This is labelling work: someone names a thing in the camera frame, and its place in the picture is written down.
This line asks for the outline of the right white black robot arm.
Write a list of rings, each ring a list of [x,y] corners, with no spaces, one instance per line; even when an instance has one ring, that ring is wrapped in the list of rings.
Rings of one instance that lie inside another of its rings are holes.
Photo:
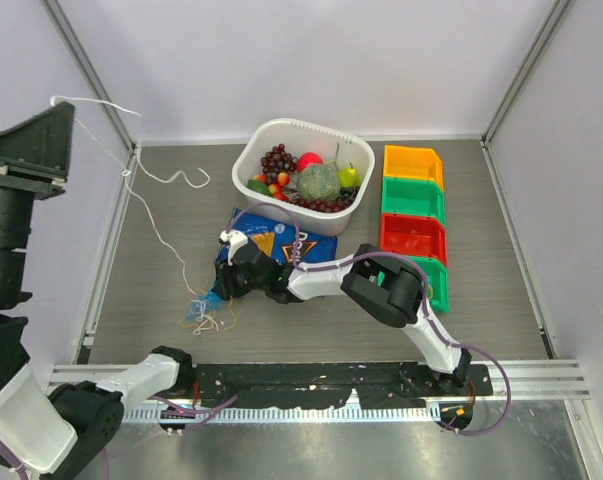
[[[472,356],[445,329],[430,306],[423,270],[405,256],[363,244],[339,260],[280,264],[253,242],[227,245],[215,261],[212,291],[224,300],[261,291],[279,304],[345,295],[374,320],[406,334],[422,353],[438,391],[453,395],[469,381]]]

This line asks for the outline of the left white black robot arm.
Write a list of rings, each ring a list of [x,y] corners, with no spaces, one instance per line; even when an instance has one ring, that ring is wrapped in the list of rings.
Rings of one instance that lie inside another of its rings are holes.
[[[139,364],[97,383],[45,393],[21,342],[28,323],[8,311],[31,298],[22,289],[36,201],[63,194],[69,176],[75,107],[60,101],[0,132],[0,463],[25,479],[75,478],[112,440],[125,413],[194,385],[190,354],[159,346]]]

